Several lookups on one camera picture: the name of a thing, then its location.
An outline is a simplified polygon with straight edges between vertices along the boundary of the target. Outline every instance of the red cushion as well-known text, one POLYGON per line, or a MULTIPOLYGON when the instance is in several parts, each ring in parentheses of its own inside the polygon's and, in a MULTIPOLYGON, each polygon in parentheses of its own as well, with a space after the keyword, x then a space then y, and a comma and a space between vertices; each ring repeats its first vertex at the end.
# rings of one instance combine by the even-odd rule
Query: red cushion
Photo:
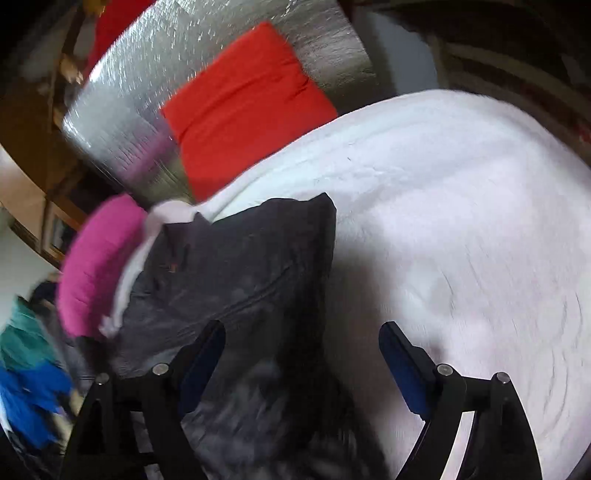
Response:
POLYGON ((95 42, 88 55, 84 78, 109 47, 155 0, 111 0, 96 21, 95 42))
POLYGON ((268 22, 241 36, 163 107, 199 201, 337 117, 268 22))

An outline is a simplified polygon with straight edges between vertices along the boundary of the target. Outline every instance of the pillow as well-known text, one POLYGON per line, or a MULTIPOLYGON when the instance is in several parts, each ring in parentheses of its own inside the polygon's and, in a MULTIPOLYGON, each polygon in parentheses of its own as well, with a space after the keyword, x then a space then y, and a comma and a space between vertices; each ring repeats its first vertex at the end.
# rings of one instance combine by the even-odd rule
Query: pillow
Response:
POLYGON ((87 220, 64 260, 57 309, 72 337, 99 338, 119 276, 142 241, 146 212, 127 195, 107 200, 87 220))
POLYGON ((162 107, 162 114, 180 144, 199 201, 337 117, 269 22, 226 47, 162 107))

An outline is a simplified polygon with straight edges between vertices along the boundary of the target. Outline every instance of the silver insulation panel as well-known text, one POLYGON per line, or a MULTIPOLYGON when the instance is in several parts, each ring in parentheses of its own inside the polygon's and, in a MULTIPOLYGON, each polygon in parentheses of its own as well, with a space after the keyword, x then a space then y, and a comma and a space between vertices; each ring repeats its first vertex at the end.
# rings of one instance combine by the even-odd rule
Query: silver insulation panel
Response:
POLYGON ((146 201, 191 198, 160 107, 263 20, 340 113, 379 99, 369 57, 335 0, 158 0, 109 49, 63 121, 105 174, 146 201))

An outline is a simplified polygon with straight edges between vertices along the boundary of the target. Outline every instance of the teal jacket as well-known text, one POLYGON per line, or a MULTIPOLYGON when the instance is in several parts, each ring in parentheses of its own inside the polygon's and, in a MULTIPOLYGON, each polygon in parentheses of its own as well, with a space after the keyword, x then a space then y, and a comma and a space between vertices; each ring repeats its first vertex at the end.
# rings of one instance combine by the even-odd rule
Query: teal jacket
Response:
POLYGON ((44 361, 56 362, 53 348, 45 339, 35 313, 22 297, 17 297, 11 318, 0 333, 0 367, 32 369, 44 361))

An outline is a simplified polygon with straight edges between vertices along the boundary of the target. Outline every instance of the bed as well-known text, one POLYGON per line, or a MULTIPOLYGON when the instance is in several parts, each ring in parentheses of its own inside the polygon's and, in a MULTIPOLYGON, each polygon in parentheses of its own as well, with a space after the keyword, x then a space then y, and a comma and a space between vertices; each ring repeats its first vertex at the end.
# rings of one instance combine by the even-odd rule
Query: bed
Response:
MULTIPOLYGON (((378 350, 380 325, 396 320, 436 363, 472 377, 506 371, 544 479, 566 479, 591 442, 591 172, 490 98, 434 90, 385 100, 305 135, 206 203, 157 206, 121 279, 115 329, 162 223, 321 192, 337 208, 326 355, 392 476, 423 424, 378 350)), ((445 479, 470 424, 464 415, 445 479)))

